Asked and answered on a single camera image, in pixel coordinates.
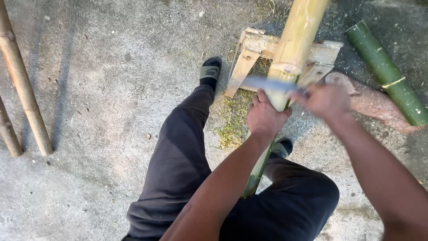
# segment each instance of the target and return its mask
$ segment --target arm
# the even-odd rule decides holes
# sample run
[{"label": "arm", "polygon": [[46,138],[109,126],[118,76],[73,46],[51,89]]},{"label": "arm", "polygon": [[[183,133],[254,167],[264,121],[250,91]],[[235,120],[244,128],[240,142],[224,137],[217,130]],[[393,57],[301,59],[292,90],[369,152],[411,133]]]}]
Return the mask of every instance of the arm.
[{"label": "arm", "polygon": [[428,192],[355,120],[341,87],[310,86],[298,104],[323,118],[343,142],[358,181],[385,226],[385,240],[428,239]]},{"label": "arm", "polygon": [[263,91],[248,114],[250,137],[202,183],[161,241],[218,240],[220,227],[238,201],[257,159],[279,132],[291,110],[277,112]]}]

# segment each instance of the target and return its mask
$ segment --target nike logo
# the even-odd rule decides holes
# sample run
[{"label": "nike logo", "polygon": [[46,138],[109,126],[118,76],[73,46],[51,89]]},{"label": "nike logo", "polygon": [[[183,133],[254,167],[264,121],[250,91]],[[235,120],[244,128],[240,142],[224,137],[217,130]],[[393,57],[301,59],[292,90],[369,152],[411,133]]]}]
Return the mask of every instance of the nike logo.
[{"label": "nike logo", "polygon": [[215,75],[215,73],[217,73],[217,69],[216,68],[212,68],[212,69],[209,69],[209,70],[205,71],[205,75],[211,75],[211,76],[213,76],[213,75]]}]

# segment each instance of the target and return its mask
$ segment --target foot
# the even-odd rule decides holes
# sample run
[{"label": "foot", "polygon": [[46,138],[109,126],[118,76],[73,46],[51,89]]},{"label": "foot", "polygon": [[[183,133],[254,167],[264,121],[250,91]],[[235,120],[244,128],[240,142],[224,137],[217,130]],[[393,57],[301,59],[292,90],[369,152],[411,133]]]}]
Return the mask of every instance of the foot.
[{"label": "foot", "polygon": [[212,57],[205,61],[201,67],[199,75],[199,85],[209,85],[215,92],[218,77],[220,75],[221,60],[219,57]]},{"label": "foot", "polygon": [[282,139],[272,147],[270,158],[287,158],[293,151],[293,142],[288,139]]}]

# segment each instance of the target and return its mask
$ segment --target leg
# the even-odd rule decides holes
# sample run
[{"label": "leg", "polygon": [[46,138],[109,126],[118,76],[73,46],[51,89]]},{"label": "leg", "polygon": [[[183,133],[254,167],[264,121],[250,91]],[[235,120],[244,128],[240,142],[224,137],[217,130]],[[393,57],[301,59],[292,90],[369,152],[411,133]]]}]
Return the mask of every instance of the leg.
[{"label": "leg", "polygon": [[273,184],[238,201],[223,223],[221,240],[313,241],[336,208],[337,186],[283,158],[269,159],[265,174]]},{"label": "leg", "polygon": [[197,87],[165,120],[143,193],[128,210],[128,237],[160,239],[211,173],[205,158],[203,128],[213,95],[211,87]]}]

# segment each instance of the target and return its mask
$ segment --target hand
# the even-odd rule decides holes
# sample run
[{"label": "hand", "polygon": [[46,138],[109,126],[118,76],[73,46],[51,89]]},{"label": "hand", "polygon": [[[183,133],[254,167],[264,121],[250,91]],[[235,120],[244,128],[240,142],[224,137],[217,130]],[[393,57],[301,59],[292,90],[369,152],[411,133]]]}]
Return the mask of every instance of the hand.
[{"label": "hand", "polygon": [[258,90],[257,95],[253,96],[253,103],[248,112],[248,127],[251,133],[260,133],[274,138],[291,114],[290,108],[282,112],[276,111],[265,91]]},{"label": "hand", "polygon": [[351,100],[343,86],[310,84],[308,85],[308,92],[309,99],[296,92],[291,97],[298,105],[305,107],[315,116],[323,118],[328,123],[351,112]]}]

